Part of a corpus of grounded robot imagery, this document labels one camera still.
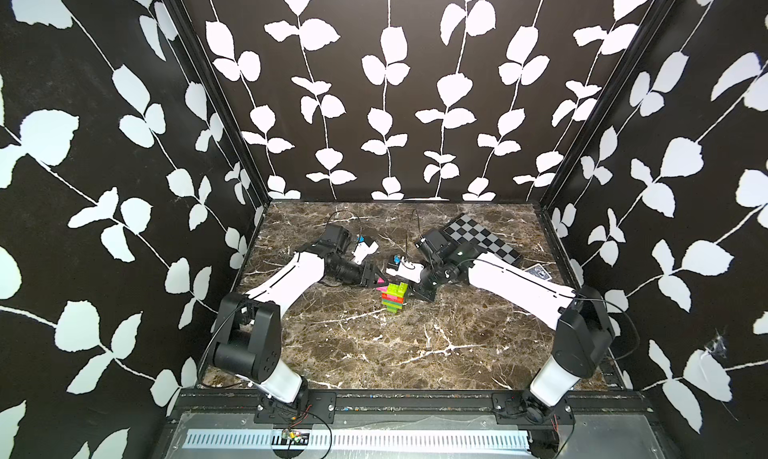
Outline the lime 2x2 lego brick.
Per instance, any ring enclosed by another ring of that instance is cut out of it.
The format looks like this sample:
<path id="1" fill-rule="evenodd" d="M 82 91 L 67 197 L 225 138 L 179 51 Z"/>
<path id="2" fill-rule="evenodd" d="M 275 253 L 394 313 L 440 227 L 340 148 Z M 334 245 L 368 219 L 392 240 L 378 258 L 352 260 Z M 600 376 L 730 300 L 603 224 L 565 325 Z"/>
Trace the lime 2x2 lego brick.
<path id="1" fill-rule="evenodd" d="M 407 283 L 399 283 L 399 284 L 389 284 L 387 286 L 387 294 L 392 297 L 397 298 L 405 298 L 407 294 L 408 284 Z"/>

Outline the lime 2x4 lego brick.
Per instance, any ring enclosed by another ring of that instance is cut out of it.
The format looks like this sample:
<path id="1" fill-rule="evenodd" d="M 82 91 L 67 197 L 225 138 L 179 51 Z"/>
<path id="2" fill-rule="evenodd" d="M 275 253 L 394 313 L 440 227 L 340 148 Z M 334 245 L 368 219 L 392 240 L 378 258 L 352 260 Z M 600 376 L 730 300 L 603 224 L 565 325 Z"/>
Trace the lime 2x4 lego brick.
<path id="1" fill-rule="evenodd" d="M 399 297 L 399 296 L 395 296 L 395 295 L 390 295 L 390 294 L 386 294 L 386 293 L 382 294 L 382 299 L 386 300 L 386 301 L 389 301 L 389 302 L 396 302 L 396 303 L 399 303 L 399 304 L 403 304 L 404 303 L 404 298 L 403 297 Z"/>

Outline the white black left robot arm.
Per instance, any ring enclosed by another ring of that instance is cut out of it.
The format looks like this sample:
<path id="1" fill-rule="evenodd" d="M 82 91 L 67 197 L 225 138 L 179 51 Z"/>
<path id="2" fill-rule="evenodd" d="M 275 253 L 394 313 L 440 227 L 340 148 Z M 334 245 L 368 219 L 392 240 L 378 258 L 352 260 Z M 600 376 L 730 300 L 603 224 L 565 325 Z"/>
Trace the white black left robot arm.
<path id="1" fill-rule="evenodd" d="M 328 224 L 322 235 L 296 249 L 271 278 L 245 293 L 230 293 L 220 303 L 203 360 L 253 382 L 267 397 L 295 408 L 307 402 L 307 380 L 282 360 L 284 313 L 313 285 L 331 279 L 342 286 L 374 289 L 388 283 L 367 257 L 375 240 L 359 236 L 353 257 L 348 229 Z"/>

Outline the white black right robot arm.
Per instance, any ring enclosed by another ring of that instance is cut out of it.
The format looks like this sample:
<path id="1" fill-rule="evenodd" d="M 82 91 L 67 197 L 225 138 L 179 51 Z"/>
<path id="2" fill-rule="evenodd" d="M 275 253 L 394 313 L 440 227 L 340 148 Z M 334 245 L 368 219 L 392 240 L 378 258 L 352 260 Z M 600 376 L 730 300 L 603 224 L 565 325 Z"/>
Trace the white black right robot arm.
<path id="1" fill-rule="evenodd" d="M 415 294 L 432 300 L 437 289 L 465 280 L 532 314 L 554 332 L 551 353 L 515 399 L 515 415 L 541 423 L 572 388 L 592 377 L 615 339 L 607 301 L 589 288 L 575 290 L 541 279 L 471 242 L 431 229 L 416 241 L 428 267 Z"/>

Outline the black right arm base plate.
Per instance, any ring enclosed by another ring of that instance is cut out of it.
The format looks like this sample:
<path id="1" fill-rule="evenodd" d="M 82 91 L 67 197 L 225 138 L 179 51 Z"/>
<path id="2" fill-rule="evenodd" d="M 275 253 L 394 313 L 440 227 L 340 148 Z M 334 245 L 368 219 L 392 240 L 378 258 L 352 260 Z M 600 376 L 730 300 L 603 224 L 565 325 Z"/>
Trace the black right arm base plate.
<path id="1" fill-rule="evenodd" d="M 492 412 L 497 423 L 519 427 L 555 428 L 573 425 L 572 409 L 565 398 L 547 406 L 529 391 L 507 390 L 491 394 Z"/>

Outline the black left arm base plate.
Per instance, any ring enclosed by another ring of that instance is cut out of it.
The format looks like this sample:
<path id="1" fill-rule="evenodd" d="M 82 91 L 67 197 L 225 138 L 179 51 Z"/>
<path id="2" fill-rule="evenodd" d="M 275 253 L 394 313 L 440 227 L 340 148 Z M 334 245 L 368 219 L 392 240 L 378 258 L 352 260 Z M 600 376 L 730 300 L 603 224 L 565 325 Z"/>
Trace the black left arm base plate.
<path id="1" fill-rule="evenodd" d="M 277 426 L 307 426 L 332 424 L 335 416 L 337 394 L 330 390 L 307 389 L 300 391 L 297 399 L 284 403 L 271 396 L 259 399 L 254 414 L 255 424 Z"/>

